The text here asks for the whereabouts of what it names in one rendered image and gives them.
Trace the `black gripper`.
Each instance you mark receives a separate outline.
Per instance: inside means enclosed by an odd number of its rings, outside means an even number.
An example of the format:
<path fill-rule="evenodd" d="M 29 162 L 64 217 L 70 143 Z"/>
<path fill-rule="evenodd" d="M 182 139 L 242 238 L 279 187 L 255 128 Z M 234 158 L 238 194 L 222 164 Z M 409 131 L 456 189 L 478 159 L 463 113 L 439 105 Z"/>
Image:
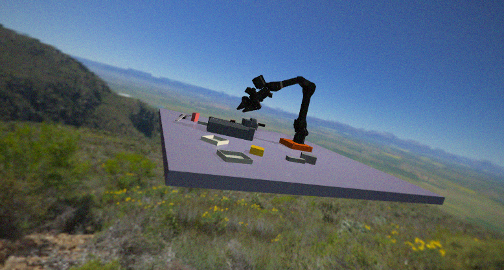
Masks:
<path fill-rule="evenodd" d="M 260 102 L 263 102 L 264 97 L 259 92 L 258 95 L 253 98 L 253 96 L 243 96 L 241 104 L 237 107 L 237 110 L 245 108 L 242 112 L 259 110 L 262 106 Z"/>

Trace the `yellow square block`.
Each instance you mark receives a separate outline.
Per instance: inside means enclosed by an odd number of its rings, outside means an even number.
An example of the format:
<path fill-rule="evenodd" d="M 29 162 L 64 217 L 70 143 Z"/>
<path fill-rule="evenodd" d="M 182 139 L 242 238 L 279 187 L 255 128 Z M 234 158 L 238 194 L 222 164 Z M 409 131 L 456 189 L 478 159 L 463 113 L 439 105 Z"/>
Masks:
<path fill-rule="evenodd" d="M 262 157 L 264 153 L 264 148 L 252 145 L 249 153 Z"/>

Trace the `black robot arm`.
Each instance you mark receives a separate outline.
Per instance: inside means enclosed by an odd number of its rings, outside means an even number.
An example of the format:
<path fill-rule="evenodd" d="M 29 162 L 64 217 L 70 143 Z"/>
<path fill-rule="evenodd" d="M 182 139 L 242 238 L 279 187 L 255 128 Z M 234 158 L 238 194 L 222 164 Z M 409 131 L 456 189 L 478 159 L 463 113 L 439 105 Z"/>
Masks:
<path fill-rule="evenodd" d="M 305 137 L 308 136 L 309 134 L 306 128 L 307 127 L 306 116 L 308 112 L 310 99 L 315 92 L 316 85 L 302 76 L 298 76 L 296 78 L 291 78 L 281 82 L 268 83 L 265 81 L 264 77 L 260 75 L 252 79 L 252 82 L 254 83 L 257 89 L 260 89 L 259 92 L 262 94 L 264 99 L 267 96 L 269 98 L 272 98 L 273 93 L 271 93 L 270 91 L 276 92 L 281 90 L 283 87 L 287 87 L 290 85 L 299 84 L 303 88 L 303 100 L 299 112 L 299 117 L 297 120 L 296 119 L 294 120 L 293 124 L 296 132 L 293 138 L 293 142 L 296 142 L 298 144 L 304 144 Z M 253 96 L 253 98 L 255 98 L 259 93 L 256 92 L 256 89 L 254 87 L 253 88 L 247 87 L 244 92 L 249 94 L 250 96 Z"/>

